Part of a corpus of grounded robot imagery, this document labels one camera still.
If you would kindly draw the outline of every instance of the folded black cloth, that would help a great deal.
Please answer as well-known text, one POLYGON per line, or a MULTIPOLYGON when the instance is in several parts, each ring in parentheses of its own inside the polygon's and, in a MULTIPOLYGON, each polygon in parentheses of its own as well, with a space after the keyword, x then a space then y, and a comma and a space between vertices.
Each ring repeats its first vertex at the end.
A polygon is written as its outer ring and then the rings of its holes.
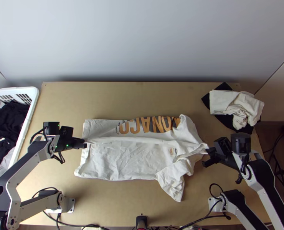
POLYGON ((10 102, 0 109, 0 163, 5 155, 16 145, 29 105, 10 102))
MULTIPOLYGON (((219 85, 215 90, 230 90, 232 91, 233 89, 226 83, 222 83, 219 85)), ((202 97, 202 101, 204 105, 210 109, 210 102, 209 102, 209 93, 207 93, 204 97, 202 97)), ((252 134, 253 132, 253 127, 247 124, 244 128, 241 128, 239 130, 235 129, 233 127, 233 115, 215 115, 215 117, 227 128, 230 128, 231 130, 234 130, 236 133, 242 132, 242 133, 248 133, 252 134)))

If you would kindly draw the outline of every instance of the orange lettering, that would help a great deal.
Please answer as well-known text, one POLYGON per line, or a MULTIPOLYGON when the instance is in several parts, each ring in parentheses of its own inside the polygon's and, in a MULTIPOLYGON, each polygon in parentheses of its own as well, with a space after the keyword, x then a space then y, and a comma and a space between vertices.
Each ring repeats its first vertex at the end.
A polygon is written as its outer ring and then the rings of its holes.
POLYGON ((177 128, 177 126, 178 126, 179 123, 180 123, 180 118, 174 118, 173 121, 175 122, 176 128, 177 128))
POLYGON ((140 120, 139 120, 139 118, 136 119, 136 124, 137 124, 137 130, 134 130, 133 127, 130 128, 130 132, 133 133, 133 134, 140 132, 140 120))
POLYGON ((149 132, 150 117, 147 117, 146 119, 144 119, 144 117, 141 117, 141 121, 142 121, 143 132, 148 133, 149 132))
POLYGON ((125 122, 125 131, 123 130, 123 124, 119 126, 121 134, 127 134, 129 132, 129 122, 125 122))
POLYGON ((156 117, 152 117, 152 118, 153 118, 153 132, 154 133, 157 132, 157 129, 156 129, 156 127, 157 127, 159 132, 163 133, 163 127, 162 127, 162 124, 161 124, 161 116, 158 116, 158 121, 157 121, 156 117))
POLYGON ((162 124, 163 124, 165 131, 172 130, 172 121, 170 117, 162 117, 161 120, 162 120, 162 124), (165 125, 165 119, 168 121, 168 127, 166 127, 165 125))

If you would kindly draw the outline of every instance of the white plastic basket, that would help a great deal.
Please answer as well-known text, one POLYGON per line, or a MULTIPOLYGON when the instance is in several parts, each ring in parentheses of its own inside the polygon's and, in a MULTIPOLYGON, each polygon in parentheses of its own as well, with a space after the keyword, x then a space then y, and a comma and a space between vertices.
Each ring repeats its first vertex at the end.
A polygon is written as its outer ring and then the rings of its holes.
POLYGON ((23 141, 28 131, 38 96, 39 90, 36 87, 12 87, 0 89, 0 100, 4 102, 16 101, 21 104, 30 105, 8 168, 10 168, 17 161, 21 146, 23 145, 23 141))

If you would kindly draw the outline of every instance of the shirt sleeve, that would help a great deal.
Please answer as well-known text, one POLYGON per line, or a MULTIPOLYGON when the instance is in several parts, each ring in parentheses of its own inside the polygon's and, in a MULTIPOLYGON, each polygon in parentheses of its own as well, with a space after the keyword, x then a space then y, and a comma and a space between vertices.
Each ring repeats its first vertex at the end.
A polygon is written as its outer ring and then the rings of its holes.
POLYGON ((156 173, 161 188, 175 201, 181 202, 185 181, 183 176, 191 174, 193 168, 186 159, 181 159, 156 173))

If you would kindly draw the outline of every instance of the wooden table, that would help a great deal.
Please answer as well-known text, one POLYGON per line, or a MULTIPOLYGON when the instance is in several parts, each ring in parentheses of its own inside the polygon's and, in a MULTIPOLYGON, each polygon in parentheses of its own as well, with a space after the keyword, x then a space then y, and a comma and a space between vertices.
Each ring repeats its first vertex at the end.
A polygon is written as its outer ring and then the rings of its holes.
MULTIPOLYGON (((45 121, 59 121, 74 127, 74 136, 81 137, 86 118, 131 119, 142 116, 178 116, 185 114, 196 124, 198 134, 209 146, 221 136, 230 137, 226 128, 202 103, 201 98, 220 83, 163 83, 163 82, 44 82, 40 97, 21 149, 26 153, 32 134, 45 121)), ((237 83, 230 84, 241 90, 237 83)), ((258 137, 251 136, 252 149, 261 153, 258 137)), ((219 184, 224 190, 239 189, 247 204, 264 222, 269 222, 258 195, 243 181, 235 183, 238 173, 222 164, 203 168, 201 161, 194 167, 194 175, 185 176, 183 200, 179 203, 168 196, 157 181, 104 181, 74 176, 80 165, 81 150, 63 154, 66 163, 55 160, 41 162, 18 186, 22 200, 31 198, 38 190, 56 187, 65 196, 76 198, 72 214, 62 214, 61 220, 71 224, 97 223, 102 226, 134 226, 138 215, 147 215, 151 226, 184 225, 207 214, 208 188, 219 184)), ((37 214, 24 224, 55 225, 37 214)), ((238 224, 236 217, 211 218, 200 225, 238 224)))

